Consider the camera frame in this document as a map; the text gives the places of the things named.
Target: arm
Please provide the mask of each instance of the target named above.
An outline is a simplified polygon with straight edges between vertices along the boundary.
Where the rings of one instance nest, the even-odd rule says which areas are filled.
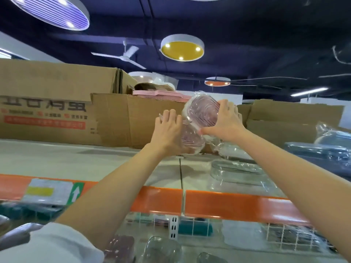
[[[83,234],[104,250],[134,199],[165,156],[181,154],[182,117],[165,110],[156,118],[151,142],[72,204],[57,220]]]
[[[269,175],[311,223],[351,261],[351,183],[246,130],[238,110],[221,101],[214,127],[202,134],[238,144]]]

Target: white shirt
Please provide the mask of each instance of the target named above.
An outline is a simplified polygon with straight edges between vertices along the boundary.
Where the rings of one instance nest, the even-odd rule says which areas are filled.
[[[102,263],[103,252],[69,226],[48,223],[31,240],[0,252],[0,263]]]

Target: forearm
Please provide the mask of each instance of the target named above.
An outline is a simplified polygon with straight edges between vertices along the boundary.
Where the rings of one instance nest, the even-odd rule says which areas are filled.
[[[245,150],[348,260],[351,183],[245,130],[232,140]]]
[[[56,222],[79,231],[104,250],[162,158],[162,151],[146,145],[81,196]]]

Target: ceiling fan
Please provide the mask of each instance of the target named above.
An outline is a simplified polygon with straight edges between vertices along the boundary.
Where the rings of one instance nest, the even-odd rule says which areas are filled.
[[[138,64],[137,62],[130,59],[130,57],[132,57],[133,54],[136,53],[137,50],[139,50],[139,48],[136,46],[130,46],[129,49],[127,50],[127,42],[126,41],[123,41],[123,45],[124,45],[124,53],[122,56],[115,56],[115,55],[109,55],[109,54],[99,54],[97,52],[92,52],[91,54],[96,55],[96,56],[104,56],[104,57],[121,59],[122,61],[130,62],[133,65],[140,67],[141,69],[146,69],[144,66],[142,66],[142,65]]]

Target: pink plastic tray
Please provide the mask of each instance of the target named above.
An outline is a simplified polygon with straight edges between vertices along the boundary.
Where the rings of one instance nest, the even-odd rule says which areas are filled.
[[[183,95],[179,92],[171,92],[165,90],[134,90],[134,96],[139,96],[141,98],[152,98],[156,100],[169,100],[178,102],[187,102],[191,99],[191,96]]]

